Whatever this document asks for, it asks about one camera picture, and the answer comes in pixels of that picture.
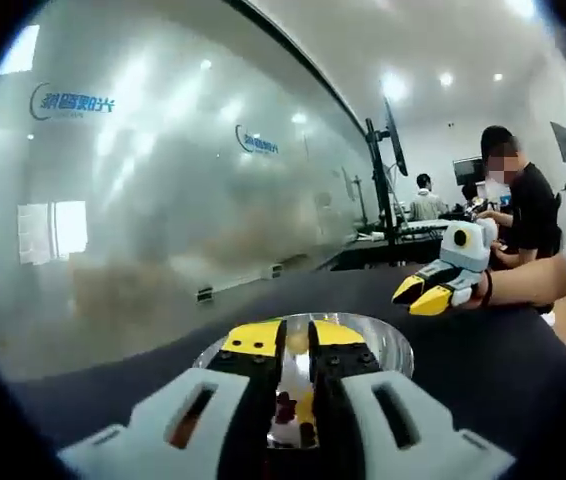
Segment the person's right hand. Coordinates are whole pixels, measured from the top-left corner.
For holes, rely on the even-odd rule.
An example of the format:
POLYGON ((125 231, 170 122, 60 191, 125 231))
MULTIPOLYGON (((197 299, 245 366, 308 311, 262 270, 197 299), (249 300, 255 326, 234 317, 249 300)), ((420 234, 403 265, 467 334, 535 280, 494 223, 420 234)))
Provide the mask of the person's right hand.
POLYGON ((493 290, 492 274, 489 270, 481 274, 479 282, 473 286, 472 300, 479 307, 489 304, 493 290))

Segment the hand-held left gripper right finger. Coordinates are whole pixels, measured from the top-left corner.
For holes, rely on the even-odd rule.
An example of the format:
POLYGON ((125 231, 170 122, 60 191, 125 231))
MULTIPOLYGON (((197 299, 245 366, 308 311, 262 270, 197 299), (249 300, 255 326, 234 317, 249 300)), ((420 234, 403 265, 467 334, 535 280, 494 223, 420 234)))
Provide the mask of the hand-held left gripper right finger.
POLYGON ((400 372, 384 370, 358 332, 308 327, 324 479, 498 479, 515 462, 400 372))

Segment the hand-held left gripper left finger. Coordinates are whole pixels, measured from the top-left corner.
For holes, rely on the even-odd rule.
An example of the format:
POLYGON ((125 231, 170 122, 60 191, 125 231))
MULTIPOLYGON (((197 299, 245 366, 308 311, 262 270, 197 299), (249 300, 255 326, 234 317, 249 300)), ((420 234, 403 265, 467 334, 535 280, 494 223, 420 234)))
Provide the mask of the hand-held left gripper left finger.
POLYGON ((59 451, 81 479, 260 479, 281 377, 285 323, 232 329, 192 367, 111 425, 59 451))

